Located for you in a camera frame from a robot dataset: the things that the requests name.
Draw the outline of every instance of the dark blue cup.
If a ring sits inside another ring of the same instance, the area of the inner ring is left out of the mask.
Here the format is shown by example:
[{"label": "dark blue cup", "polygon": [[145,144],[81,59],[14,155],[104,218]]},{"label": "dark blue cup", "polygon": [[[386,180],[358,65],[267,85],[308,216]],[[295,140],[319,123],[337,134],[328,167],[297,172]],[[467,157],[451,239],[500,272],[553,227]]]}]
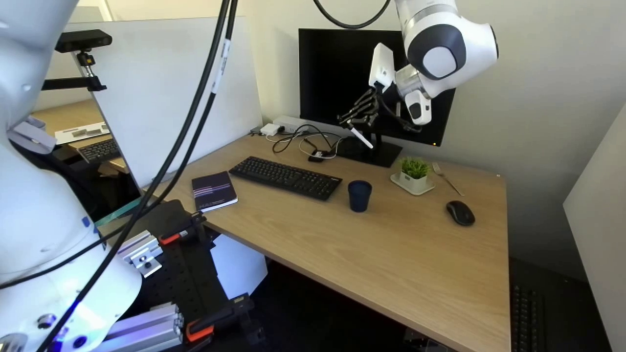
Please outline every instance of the dark blue cup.
[{"label": "dark blue cup", "polygon": [[362,213],[367,210],[369,196],[372,194],[372,185],[366,181],[352,181],[348,185],[350,195],[350,209]]}]

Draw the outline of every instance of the cable label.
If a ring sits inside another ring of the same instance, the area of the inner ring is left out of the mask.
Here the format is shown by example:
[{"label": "cable label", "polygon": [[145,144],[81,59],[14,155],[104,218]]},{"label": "cable label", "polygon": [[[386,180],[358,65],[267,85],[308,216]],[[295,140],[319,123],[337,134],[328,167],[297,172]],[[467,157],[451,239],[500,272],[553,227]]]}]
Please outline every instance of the cable label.
[{"label": "cable label", "polygon": [[224,39],[224,46],[222,48],[222,62],[220,63],[220,71],[217,73],[217,77],[215,77],[215,82],[213,82],[213,87],[211,87],[211,93],[217,94],[217,89],[220,86],[220,81],[222,80],[222,76],[224,75],[224,70],[226,70],[226,61],[228,61],[228,52],[230,51],[230,40]]}]

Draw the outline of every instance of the black keyboard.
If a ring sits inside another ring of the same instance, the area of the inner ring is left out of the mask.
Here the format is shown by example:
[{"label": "black keyboard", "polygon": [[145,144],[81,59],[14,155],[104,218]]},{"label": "black keyboard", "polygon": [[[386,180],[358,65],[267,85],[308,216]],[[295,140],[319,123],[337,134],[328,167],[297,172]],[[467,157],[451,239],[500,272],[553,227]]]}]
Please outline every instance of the black keyboard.
[{"label": "black keyboard", "polygon": [[107,160],[120,157],[120,150],[113,139],[103,140],[102,142],[79,148],[78,153],[88,163],[101,163]]},{"label": "black keyboard", "polygon": [[255,157],[249,157],[228,172],[260,184],[278,187],[319,200],[327,200],[341,183],[339,177],[323,175]]},{"label": "black keyboard", "polygon": [[511,287],[511,352],[545,352],[543,305],[536,291]]}]

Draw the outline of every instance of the notebook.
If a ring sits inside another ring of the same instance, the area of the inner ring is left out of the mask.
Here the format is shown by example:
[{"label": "notebook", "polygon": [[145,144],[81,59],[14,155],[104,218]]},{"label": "notebook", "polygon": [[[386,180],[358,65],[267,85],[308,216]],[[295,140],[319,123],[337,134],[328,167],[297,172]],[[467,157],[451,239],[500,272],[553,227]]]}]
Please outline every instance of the notebook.
[{"label": "notebook", "polygon": [[228,172],[220,172],[192,180],[196,209],[202,212],[237,203],[237,194]]}]

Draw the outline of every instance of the black monitor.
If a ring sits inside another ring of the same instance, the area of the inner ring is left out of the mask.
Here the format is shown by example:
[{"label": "black monitor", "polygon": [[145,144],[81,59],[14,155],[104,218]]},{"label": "black monitor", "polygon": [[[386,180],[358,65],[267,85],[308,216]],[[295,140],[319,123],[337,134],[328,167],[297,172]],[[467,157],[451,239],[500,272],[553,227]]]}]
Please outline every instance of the black monitor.
[{"label": "black monitor", "polygon": [[[365,31],[345,29],[300,29],[300,117],[306,120],[338,125],[337,116],[347,113],[354,102],[369,88],[369,70],[374,47],[385,44],[394,53],[396,71],[408,64],[400,31]],[[370,139],[377,138],[370,150],[356,138],[339,144],[339,155],[362,162],[390,167],[401,147],[383,143],[381,135],[440,146],[454,99],[448,90],[433,99],[433,119],[421,132],[407,132],[392,117],[381,116],[371,130],[364,130]],[[401,101],[395,86],[384,93],[384,101],[395,110]],[[410,119],[404,103],[401,116]]]}]

